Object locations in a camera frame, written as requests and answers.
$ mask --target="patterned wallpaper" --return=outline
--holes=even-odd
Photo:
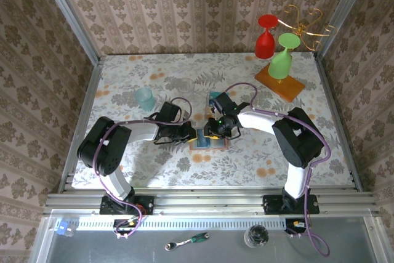
[[[250,52],[263,32],[257,19],[267,13],[291,22],[286,4],[320,8],[321,31],[339,0],[70,0],[97,52],[108,54]],[[279,36],[280,26],[274,30]]]
[[[324,57],[365,190],[394,246],[394,0],[357,0]]]
[[[0,262],[26,262],[92,65],[54,0],[0,0]]]

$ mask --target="purple cable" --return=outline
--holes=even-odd
[[[324,145],[324,147],[325,147],[325,149],[326,149],[327,155],[326,155],[324,158],[322,158],[321,160],[316,160],[316,161],[312,162],[312,163],[310,164],[310,167],[309,167],[308,172],[307,172],[307,178],[306,178],[306,180],[305,180],[305,192],[304,192],[304,196],[305,196],[305,199],[304,199],[304,219],[305,219],[305,224],[306,224],[308,236],[309,236],[309,239],[310,239],[310,241],[311,241],[312,246],[314,247],[314,249],[315,249],[319,254],[321,254],[323,257],[328,257],[328,256],[330,256],[330,248],[329,248],[328,244],[327,244],[326,241],[325,241],[323,238],[321,238],[320,236],[318,236],[318,235],[316,235],[316,234],[314,234],[314,233],[311,233],[310,228],[309,228],[309,223],[308,223],[308,188],[309,188],[309,182],[310,182],[310,179],[311,179],[311,176],[312,176],[312,170],[313,170],[313,168],[314,168],[315,166],[317,166],[319,163],[322,163],[323,161],[326,161],[326,160],[328,160],[328,159],[331,157],[331,149],[330,149],[330,147],[329,147],[327,141],[326,141],[326,140],[324,139],[324,137],[323,137],[318,131],[316,131],[313,127],[311,127],[309,124],[304,123],[303,121],[301,121],[301,120],[299,120],[299,119],[297,119],[297,118],[294,118],[294,117],[292,117],[292,116],[285,115],[285,114],[282,114],[282,113],[278,113],[278,112],[273,112],[273,111],[268,111],[268,110],[260,110],[260,109],[254,108],[252,103],[253,103],[253,100],[254,100],[254,99],[256,98],[256,96],[257,96],[257,88],[256,88],[255,85],[253,85],[253,84],[251,84],[251,83],[235,83],[235,84],[233,84],[232,86],[229,86],[229,87],[225,90],[225,92],[227,92],[227,91],[228,91],[229,89],[231,89],[232,87],[238,86],[238,85],[240,85],[240,84],[245,84],[245,85],[247,85],[247,86],[252,86],[252,87],[254,88],[255,94],[254,94],[254,96],[252,97],[251,102],[250,102],[251,108],[252,108],[254,111],[256,111],[257,113],[265,114],[265,115],[270,115],[270,116],[277,116],[277,117],[287,118],[287,119],[289,119],[289,120],[291,120],[291,121],[294,121],[294,122],[296,122],[296,123],[298,123],[298,124],[301,124],[302,126],[304,126],[305,128],[307,128],[309,131],[311,131],[315,136],[317,136],[317,138],[319,138],[319,140],[323,143],[323,145]],[[320,251],[320,250],[318,249],[316,243],[313,241],[313,237],[315,237],[316,239],[318,239],[319,241],[323,242],[323,243],[326,245],[326,247],[327,247],[327,253],[326,253],[326,254],[323,253],[322,251]]]
[[[132,235],[132,234],[140,227],[141,222],[142,222],[142,213],[141,213],[141,210],[140,210],[136,205],[134,205],[134,204],[132,204],[132,203],[128,203],[128,202],[126,202],[126,201],[124,201],[124,200],[120,200],[119,198],[117,198],[116,196],[114,196],[114,195],[110,192],[110,190],[108,189],[108,187],[103,183],[103,181],[102,181],[102,179],[101,179],[101,177],[100,177],[100,173],[99,173],[99,171],[98,171],[98,169],[97,169],[97,157],[99,157],[99,151],[100,151],[100,149],[103,147],[104,141],[108,138],[108,136],[111,134],[111,132],[112,132],[116,127],[118,127],[118,126],[122,126],[122,125],[125,125],[125,124],[134,124],[134,123],[158,123],[158,124],[166,124],[166,125],[168,125],[168,126],[177,126],[177,125],[186,123],[186,122],[189,120],[189,118],[190,118],[190,116],[191,116],[191,113],[192,113],[192,111],[193,111],[193,109],[192,109],[192,107],[191,107],[191,103],[190,103],[187,99],[182,98],[182,97],[176,97],[176,98],[172,99],[171,102],[173,102],[174,100],[177,100],[177,99],[181,99],[181,100],[186,101],[186,103],[188,103],[188,104],[189,104],[189,107],[190,107],[189,116],[188,116],[187,118],[185,118],[183,121],[181,121],[181,122],[179,122],[179,123],[164,123],[164,122],[155,121],[155,120],[120,121],[120,122],[118,122],[118,123],[115,123],[112,127],[110,127],[110,128],[107,130],[107,132],[106,132],[106,133],[104,134],[104,136],[102,137],[102,139],[101,139],[100,143],[98,144],[97,149],[96,149],[96,151],[95,151],[95,153],[94,153],[93,161],[92,161],[93,171],[94,171],[94,174],[95,174],[95,175],[98,177],[98,179],[100,180],[100,183],[101,183],[101,185],[103,186],[103,188],[105,189],[105,191],[107,192],[107,194],[108,194],[110,197],[112,197],[114,200],[116,200],[118,203],[122,203],[122,204],[126,204],[126,205],[128,205],[128,206],[131,206],[131,207],[133,207],[134,209],[136,209],[137,212],[138,212],[139,218],[138,218],[137,225],[134,227],[134,229],[133,229],[132,231],[130,231],[129,233],[125,234],[125,236],[127,236],[127,237],[129,237],[130,235]]]

